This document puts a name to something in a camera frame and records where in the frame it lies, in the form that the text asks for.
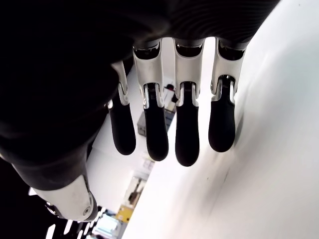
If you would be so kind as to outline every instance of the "yellow object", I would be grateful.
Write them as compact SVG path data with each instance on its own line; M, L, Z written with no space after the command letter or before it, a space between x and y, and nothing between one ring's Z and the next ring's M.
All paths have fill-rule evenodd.
M124 223L128 223L130 221L132 214L133 214L132 208L128 208L124 205L121 205L119 212L116 214L115 218Z

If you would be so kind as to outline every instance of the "robotic finger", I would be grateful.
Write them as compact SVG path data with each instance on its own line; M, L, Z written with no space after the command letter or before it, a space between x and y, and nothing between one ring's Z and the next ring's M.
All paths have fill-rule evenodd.
M164 114L161 40L133 47L146 121L146 142L150 157L162 161L168 154Z

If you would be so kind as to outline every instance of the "metal joint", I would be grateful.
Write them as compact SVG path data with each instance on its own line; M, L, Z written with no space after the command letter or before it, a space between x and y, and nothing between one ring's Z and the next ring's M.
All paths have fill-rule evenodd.
M184 99L185 99L185 85L184 82L181 83L180 85L180 95L179 95L179 99L176 102L176 106L180 107L184 104ZM191 84L191 101L193 103L194 106L198 106L198 102L196 100L196 84L192 83Z

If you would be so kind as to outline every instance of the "black rubber fingertip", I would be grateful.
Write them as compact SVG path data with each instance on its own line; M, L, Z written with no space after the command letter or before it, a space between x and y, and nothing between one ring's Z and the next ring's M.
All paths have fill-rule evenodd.
M184 102L176 107L175 154L178 162L185 167L192 166L199 155L198 107Z
M112 99L112 102L113 107L110 109L110 117L115 148L122 155L130 155L136 147L130 104L122 105L119 92Z
M217 152L226 152L235 140L235 106L227 97L211 102L209 144Z
M162 161L168 154L168 137L164 107L151 105L144 109L146 121L146 143L150 157Z

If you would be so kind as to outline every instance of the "white wall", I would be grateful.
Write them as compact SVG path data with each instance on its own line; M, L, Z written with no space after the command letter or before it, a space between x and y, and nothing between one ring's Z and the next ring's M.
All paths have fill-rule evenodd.
M283 0L253 38L236 97L236 140L226 153L208 144L214 46L206 41L199 159L184 168L170 147L124 239L318 238L318 11L317 0Z
M162 62L164 85L174 83L173 40L162 41ZM143 112L143 98L140 93L135 66L128 77L129 100L136 135L136 149L129 156L116 150L112 137L110 115L107 115L97 135L87 163L90 189L99 205L117 212L129 186L132 176L147 180L149 171L143 167L147 154L146 138L137 132L137 122Z

